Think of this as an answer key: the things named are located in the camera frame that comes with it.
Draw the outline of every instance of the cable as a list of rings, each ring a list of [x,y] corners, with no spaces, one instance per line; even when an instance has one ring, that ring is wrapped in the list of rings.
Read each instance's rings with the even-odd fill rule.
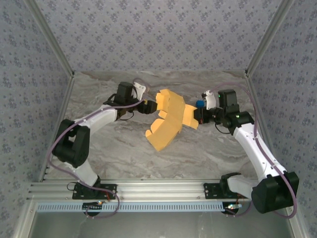
[[[91,216],[89,216],[89,215],[86,213],[87,217],[89,217],[89,218],[102,219],[102,218],[112,217],[113,215],[115,215],[115,214],[117,213],[117,211],[119,210],[119,207],[120,207],[120,199],[119,199],[118,195],[117,195],[116,193],[112,192],[112,191],[109,190],[109,189],[98,188],[98,187],[92,187],[92,186],[86,184],[85,182],[81,181],[81,180],[78,178],[78,176],[75,175],[75,174],[73,174],[72,172],[67,171],[67,170],[65,170],[65,169],[62,169],[62,168],[59,168],[58,166],[55,166],[55,165],[52,163],[52,160],[51,160],[51,158],[50,158],[50,155],[51,155],[53,149],[55,148],[55,146],[58,144],[58,142],[59,142],[69,131],[71,131],[75,126],[77,126],[78,124],[80,124],[80,123],[84,122],[85,120],[88,120],[88,119],[90,119],[90,118],[92,118],[92,117],[98,115],[98,114],[101,113],[101,112],[104,112],[104,111],[107,111],[107,110],[110,110],[110,109],[132,108],[132,107],[135,107],[135,106],[139,105],[140,103],[142,103],[142,101],[143,101],[143,97],[142,97],[142,99],[141,99],[140,101],[138,101],[137,103],[134,103],[134,104],[131,104],[131,105],[128,105],[128,106],[107,107],[107,108],[99,109],[98,111],[96,111],[96,112],[94,112],[94,113],[92,113],[92,114],[90,114],[90,115],[87,115],[87,116],[84,117],[83,119],[81,119],[81,120],[75,122],[73,125],[71,125],[69,128],[67,128],[65,131],[63,131],[63,132],[61,133],[61,135],[55,140],[55,142],[53,143],[53,145],[49,148],[49,150],[48,150],[47,153],[46,153],[46,160],[47,160],[48,164],[51,165],[54,169],[59,170],[59,171],[61,171],[61,172],[64,172],[64,173],[66,173],[66,174],[68,174],[68,175],[71,175],[71,176],[74,177],[76,180],[78,180],[83,186],[85,186],[85,187],[87,187],[87,188],[90,188],[90,189],[93,189],[93,190],[98,190],[98,191],[103,191],[103,192],[109,192],[109,193],[111,193],[112,195],[115,196],[116,200],[118,201],[118,205],[117,205],[116,209],[115,209],[111,214],[108,214],[108,215],[105,215],[105,216],[91,217]]]
[[[242,198],[242,199],[243,199],[243,203],[242,203],[242,206],[243,206],[243,205],[244,205],[244,196],[242,196],[242,195],[241,195],[241,194],[239,194],[239,193],[237,194],[237,196],[238,196],[238,197],[237,197],[236,204],[238,204],[238,203],[239,203],[239,197],[240,197],[240,198]]]
[[[74,191],[73,189],[69,189],[69,188],[68,188],[68,186],[69,186],[71,183],[76,184],[75,182],[69,182],[69,183],[66,185],[66,188],[67,188],[68,191]]]
[[[131,117],[129,117],[129,118],[127,118],[127,119],[121,119],[121,118],[119,118],[119,120],[130,120],[131,118],[134,117],[134,111],[132,111],[131,113],[132,113],[132,116],[131,116]]]
[[[222,134],[230,134],[230,132],[222,132],[221,130],[219,130],[219,128],[217,127],[217,124],[215,123],[214,126],[216,127],[217,131],[219,131]]]
[[[295,215],[296,215],[296,212],[297,212],[297,200],[296,200],[296,195],[292,189],[292,186],[291,184],[287,181],[287,178],[284,176],[284,174],[281,172],[281,170],[279,170],[279,168],[277,168],[274,164],[274,162],[269,158],[269,156],[266,154],[266,152],[264,151],[264,149],[262,148],[260,142],[259,142],[259,139],[257,138],[257,127],[258,127],[258,112],[256,110],[256,107],[255,107],[255,102],[253,100],[253,98],[251,97],[251,94],[249,93],[249,91],[242,85],[238,84],[238,83],[233,83],[233,82],[228,82],[228,83],[221,83],[219,84],[218,86],[214,87],[212,90],[210,90],[211,92],[215,91],[216,89],[220,88],[221,86],[224,86],[224,85],[235,85],[239,88],[241,88],[243,91],[245,91],[245,93],[249,96],[250,98],[250,101],[253,105],[253,108],[254,108],[254,112],[255,112],[255,122],[254,122],[254,135],[255,135],[255,142],[259,148],[259,150],[261,151],[261,153],[263,154],[263,156],[266,158],[266,160],[269,162],[269,164],[277,171],[277,173],[281,176],[281,178],[283,179],[283,181],[285,182],[287,188],[289,189],[290,193],[291,193],[291,196],[292,196],[292,199],[293,199],[293,204],[294,204],[294,209],[293,209],[293,212],[288,215],[288,216],[285,216],[285,215],[282,215],[282,214],[279,214],[278,212],[275,212],[277,215],[281,216],[281,217],[284,217],[284,218],[293,218]]]
[[[108,199],[108,201],[110,201],[109,193],[106,192],[106,194],[107,194],[107,199]]]

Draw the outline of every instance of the yellow foam block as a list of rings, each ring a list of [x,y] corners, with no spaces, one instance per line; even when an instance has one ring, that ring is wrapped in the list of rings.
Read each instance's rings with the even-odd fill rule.
[[[194,119],[194,110],[197,109],[191,105],[186,104],[184,110],[183,124],[197,129],[199,123]]]
[[[182,130],[183,124],[197,129],[198,121],[194,119],[196,108],[186,105],[183,97],[168,89],[160,90],[156,101],[157,110],[160,110],[158,115],[163,119],[156,119],[151,130],[145,132],[145,136],[154,148],[160,151]]]

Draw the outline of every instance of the enclosure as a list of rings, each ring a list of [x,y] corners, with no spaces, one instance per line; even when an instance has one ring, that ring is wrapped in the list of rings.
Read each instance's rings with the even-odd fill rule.
[[[58,219],[59,213],[43,214],[36,206],[71,198],[66,185],[72,178],[48,166],[45,159],[60,122],[91,113],[116,92],[121,81],[136,77],[150,84],[148,99],[154,100],[167,88],[193,106],[202,93],[220,83],[247,87],[256,102],[265,143],[287,171],[300,178],[300,209],[289,221],[254,213],[243,219],[250,224],[256,219],[265,227],[277,219],[287,232],[258,233],[258,237],[317,236],[316,2],[15,0],[2,1],[0,6],[1,237],[37,237],[41,231],[34,224],[42,221],[45,226]],[[229,88],[236,91],[240,110],[254,117],[247,94],[236,86],[221,89]],[[199,186],[224,174],[257,178],[241,145],[211,124],[197,130],[184,126],[171,144],[156,151],[145,131],[157,118],[157,113],[135,113],[129,120],[104,126],[90,139],[88,159],[94,171],[104,181],[121,184],[126,202],[142,202],[141,195],[127,188],[130,183],[136,194],[155,202],[195,202],[204,196]],[[65,168],[55,157],[53,163]],[[150,195],[147,186],[152,182],[161,193],[160,182],[169,184],[170,197]],[[36,215],[25,214],[34,209]],[[175,220],[181,217],[173,212]],[[220,216],[202,214],[198,219],[188,212],[184,223],[197,222],[188,227],[189,234]],[[143,223],[147,216],[156,217],[149,213],[134,218]],[[58,226],[51,224],[52,229]],[[221,237],[219,230],[206,234]]]

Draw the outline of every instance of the blue object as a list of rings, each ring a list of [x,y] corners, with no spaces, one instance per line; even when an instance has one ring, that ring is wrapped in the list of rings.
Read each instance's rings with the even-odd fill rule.
[[[198,100],[196,102],[196,108],[203,108],[205,105],[205,103],[203,102],[203,100]]]

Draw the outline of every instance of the black mounting plate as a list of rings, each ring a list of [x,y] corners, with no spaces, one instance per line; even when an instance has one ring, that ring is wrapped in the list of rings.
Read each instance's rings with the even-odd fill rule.
[[[105,188],[110,191],[113,191],[114,193],[117,193],[117,185],[116,184],[105,184],[101,183],[98,188]],[[74,200],[108,200],[108,197],[110,200],[115,200],[115,196],[111,193],[103,191],[98,191],[94,195],[92,195],[90,192],[86,192],[86,189],[92,190],[90,188],[83,189],[83,186],[80,183],[76,183],[73,190],[73,199]]]
[[[219,183],[204,183],[205,199],[237,199],[236,192],[224,194]]]

